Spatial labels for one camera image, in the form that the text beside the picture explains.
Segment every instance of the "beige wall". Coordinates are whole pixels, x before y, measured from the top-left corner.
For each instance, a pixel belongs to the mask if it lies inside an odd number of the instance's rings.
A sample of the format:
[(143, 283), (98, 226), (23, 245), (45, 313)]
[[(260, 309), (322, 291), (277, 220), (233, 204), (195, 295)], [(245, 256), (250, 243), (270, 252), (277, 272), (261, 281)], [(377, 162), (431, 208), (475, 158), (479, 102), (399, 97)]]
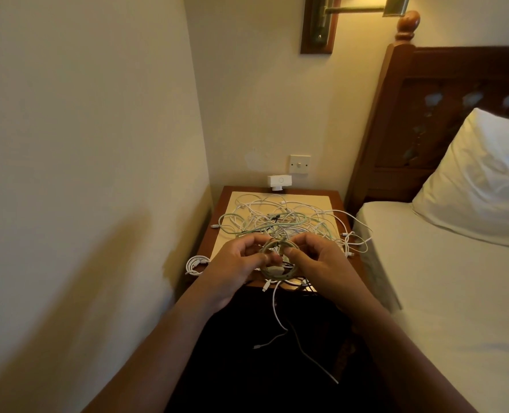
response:
[[(397, 19), (341, 15), (333, 55), (299, 55), (304, 0), (185, 0), (213, 197), (265, 185), (291, 153), (293, 185), (344, 195)], [(384, 0), (343, 0), (343, 5)], [(509, 0), (411, 0), (419, 46), (509, 44)]]
[(183, 0), (0, 0), (0, 411), (87, 403), (210, 211)]

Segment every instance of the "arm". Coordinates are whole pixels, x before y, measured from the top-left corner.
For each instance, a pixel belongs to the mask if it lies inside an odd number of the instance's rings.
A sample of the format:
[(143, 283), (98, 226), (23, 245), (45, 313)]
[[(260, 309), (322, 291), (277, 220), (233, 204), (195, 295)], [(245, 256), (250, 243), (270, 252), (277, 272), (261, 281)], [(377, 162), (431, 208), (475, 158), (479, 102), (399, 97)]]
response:
[(253, 269), (281, 264), (275, 253), (258, 253), (269, 238), (253, 234), (227, 242), (83, 413), (163, 411), (209, 318)]
[(312, 233), (292, 241), (300, 250), (287, 248), (285, 255), (352, 319), (404, 411), (476, 412), (373, 297), (334, 242)]

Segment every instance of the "wall lamp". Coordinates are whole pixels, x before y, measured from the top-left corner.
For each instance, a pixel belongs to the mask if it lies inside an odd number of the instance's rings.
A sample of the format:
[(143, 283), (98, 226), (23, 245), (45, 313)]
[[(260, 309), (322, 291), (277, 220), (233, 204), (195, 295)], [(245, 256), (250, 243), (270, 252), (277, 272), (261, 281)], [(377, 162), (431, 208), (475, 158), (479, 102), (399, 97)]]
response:
[(409, 0), (387, 0), (385, 5), (341, 7), (341, 0), (306, 0), (300, 53), (333, 52), (337, 13), (383, 13), (383, 17), (403, 16)]

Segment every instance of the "white bed sheet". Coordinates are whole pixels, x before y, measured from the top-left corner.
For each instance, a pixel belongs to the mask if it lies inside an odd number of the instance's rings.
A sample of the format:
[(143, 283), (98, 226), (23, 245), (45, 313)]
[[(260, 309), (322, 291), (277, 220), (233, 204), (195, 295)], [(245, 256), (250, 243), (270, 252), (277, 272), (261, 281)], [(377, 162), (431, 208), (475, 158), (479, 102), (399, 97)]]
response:
[(478, 411), (509, 412), (509, 247), (434, 226), (407, 203), (366, 203), (357, 217), (373, 230), (364, 263), (381, 298), (397, 298), (395, 320)]

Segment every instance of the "headboard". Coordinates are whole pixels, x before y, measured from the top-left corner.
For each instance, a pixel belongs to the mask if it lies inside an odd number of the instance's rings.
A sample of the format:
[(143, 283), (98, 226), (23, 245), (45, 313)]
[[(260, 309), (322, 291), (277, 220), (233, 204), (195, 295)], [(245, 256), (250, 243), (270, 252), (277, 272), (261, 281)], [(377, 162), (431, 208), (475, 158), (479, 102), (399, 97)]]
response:
[(464, 119), (479, 107), (509, 118), (509, 47), (417, 48), (416, 11), (388, 46), (345, 207), (413, 200)]

